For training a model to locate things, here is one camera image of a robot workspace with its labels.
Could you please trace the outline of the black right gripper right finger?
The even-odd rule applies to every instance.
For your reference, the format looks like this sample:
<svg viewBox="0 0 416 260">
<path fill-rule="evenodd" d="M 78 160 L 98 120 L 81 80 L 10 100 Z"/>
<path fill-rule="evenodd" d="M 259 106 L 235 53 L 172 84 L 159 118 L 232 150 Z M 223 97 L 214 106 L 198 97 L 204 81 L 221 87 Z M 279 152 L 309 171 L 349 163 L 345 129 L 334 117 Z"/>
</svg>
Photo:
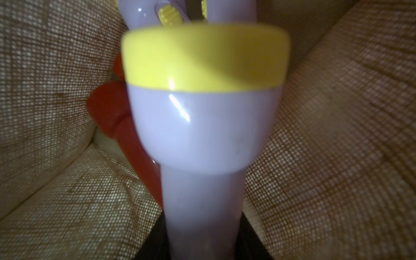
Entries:
<svg viewBox="0 0 416 260">
<path fill-rule="evenodd" d="M 240 219 L 235 260 L 273 260 L 244 213 Z"/>
</svg>

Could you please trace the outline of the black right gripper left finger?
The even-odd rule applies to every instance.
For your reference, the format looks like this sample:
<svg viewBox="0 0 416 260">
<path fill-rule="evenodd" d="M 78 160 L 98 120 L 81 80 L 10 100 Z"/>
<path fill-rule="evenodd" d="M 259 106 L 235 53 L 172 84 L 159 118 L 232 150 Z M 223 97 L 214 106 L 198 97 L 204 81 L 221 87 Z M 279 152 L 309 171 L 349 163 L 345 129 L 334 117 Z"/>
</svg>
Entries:
<svg viewBox="0 0 416 260">
<path fill-rule="evenodd" d="M 160 214 L 133 260 L 170 260 L 169 239 L 164 212 Z"/>
</svg>

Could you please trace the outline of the brown burlap tote bag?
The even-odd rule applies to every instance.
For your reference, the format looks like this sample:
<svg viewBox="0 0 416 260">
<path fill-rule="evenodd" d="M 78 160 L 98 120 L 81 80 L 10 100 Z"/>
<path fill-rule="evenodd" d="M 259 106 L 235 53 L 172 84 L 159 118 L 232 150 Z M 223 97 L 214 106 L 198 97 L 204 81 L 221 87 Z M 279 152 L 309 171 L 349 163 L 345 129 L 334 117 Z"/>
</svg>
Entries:
<svg viewBox="0 0 416 260">
<path fill-rule="evenodd" d="M 244 213 L 276 260 L 416 257 L 415 1 L 258 1 L 292 40 Z M 161 209 L 86 108 L 115 1 L 1 2 L 1 259 L 131 260 Z"/>
</svg>

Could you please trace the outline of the red flashlight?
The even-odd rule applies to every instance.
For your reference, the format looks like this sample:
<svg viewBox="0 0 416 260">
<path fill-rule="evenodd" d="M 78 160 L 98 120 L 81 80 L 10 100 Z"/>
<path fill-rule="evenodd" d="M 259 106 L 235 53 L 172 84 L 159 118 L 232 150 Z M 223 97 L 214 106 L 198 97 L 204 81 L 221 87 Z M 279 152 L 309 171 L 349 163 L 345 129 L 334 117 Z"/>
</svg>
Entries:
<svg viewBox="0 0 416 260">
<path fill-rule="evenodd" d="M 139 179 L 162 208 L 159 166 L 146 153 L 135 130 L 121 53 L 114 59 L 112 72 L 117 79 L 100 85 L 90 94 L 87 110 L 104 135 L 117 141 Z"/>
</svg>

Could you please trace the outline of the purple flashlight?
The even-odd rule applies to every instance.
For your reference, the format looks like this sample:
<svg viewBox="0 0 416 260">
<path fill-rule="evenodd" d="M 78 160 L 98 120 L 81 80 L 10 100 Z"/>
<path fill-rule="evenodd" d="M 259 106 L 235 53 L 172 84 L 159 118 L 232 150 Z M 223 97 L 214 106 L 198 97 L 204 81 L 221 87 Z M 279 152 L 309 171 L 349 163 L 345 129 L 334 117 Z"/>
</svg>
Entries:
<svg viewBox="0 0 416 260">
<path fill-rule="evenodd" d="M 255 0 L 202 0 L 201 9 L 210 23 L 257 22 Z"/>
<path fill-rule="evenodd" d="M 174 27 L 189 23 L 185 1 L 117 0 L 129 30 L 150 26 Z"/>
<path fill-rule="evenodd" d="M 121 54 L 135 129 L 160 166 L 174 260 L 231 260 L 245 173 L 274 123 L 290 37 L 254 23 L 128 31 Z"/>
</svg>

